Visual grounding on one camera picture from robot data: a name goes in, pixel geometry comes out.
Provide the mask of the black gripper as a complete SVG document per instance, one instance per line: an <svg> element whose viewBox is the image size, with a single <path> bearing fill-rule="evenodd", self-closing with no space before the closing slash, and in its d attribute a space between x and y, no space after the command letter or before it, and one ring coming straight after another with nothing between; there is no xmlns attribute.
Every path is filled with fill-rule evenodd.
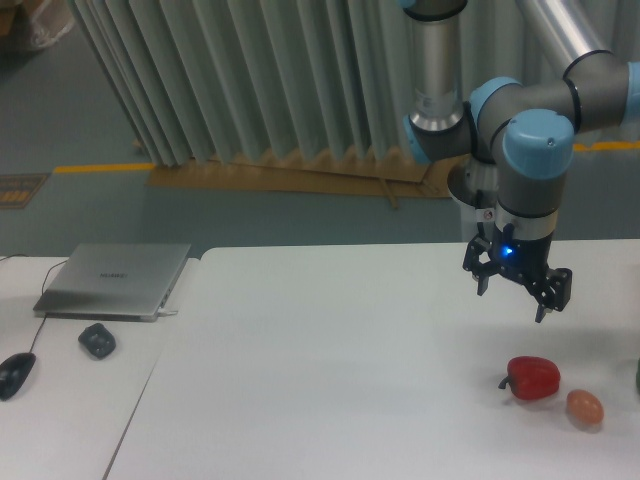
<svg viewBox="0 0 640 480"><path fill-rule="evenodd" d="M534 321L541 323L548 313L563 311L572 292L572 270L548 267L552 238L550 234L535 240L517 239L494 227L492 245L480 234L469 241L462 267L471 273L477 295L482 296L495 274L496 263L501 276L523 285L536 300Z"/></svg>

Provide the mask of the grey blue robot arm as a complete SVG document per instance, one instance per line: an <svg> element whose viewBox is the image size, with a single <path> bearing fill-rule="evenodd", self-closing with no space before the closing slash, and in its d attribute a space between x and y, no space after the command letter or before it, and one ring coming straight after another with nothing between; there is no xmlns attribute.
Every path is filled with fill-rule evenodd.
<svg viewBox="0 0 640 480"><path fill-rule="evenodd" d="M415 103L403 126L419 163L467 157L450 173L448 188L472 219L463 267L478 291L501 276L523 286L543 318L571 297L571 271L550 267L548 255L574 139L638 120L639 66L614 56L577 1L518 7L559 79L525 86L496 77L463 97L465 3L401 3L416 60Z"/></svg>

